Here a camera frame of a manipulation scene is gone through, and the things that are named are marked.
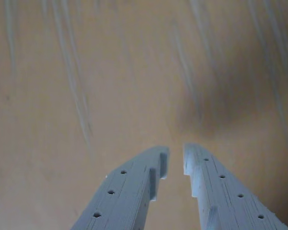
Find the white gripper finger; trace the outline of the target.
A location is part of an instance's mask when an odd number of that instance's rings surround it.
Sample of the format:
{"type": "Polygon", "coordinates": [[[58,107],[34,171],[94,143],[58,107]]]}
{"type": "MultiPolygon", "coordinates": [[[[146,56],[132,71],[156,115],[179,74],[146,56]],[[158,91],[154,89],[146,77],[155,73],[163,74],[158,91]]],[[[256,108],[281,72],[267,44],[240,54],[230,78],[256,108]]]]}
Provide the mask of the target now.
{"type": "Polygon", "coordinates": [[[155,146],[111,171],[73,230],[142,230],[150,201],[168,172],[169,149],[155,146]]]}
{"type": "Polygon", "coordinates": [[[286,230],[214,155],[198,144],[183,147],[184,174],[190,177],[203,230],[286,230]]]}

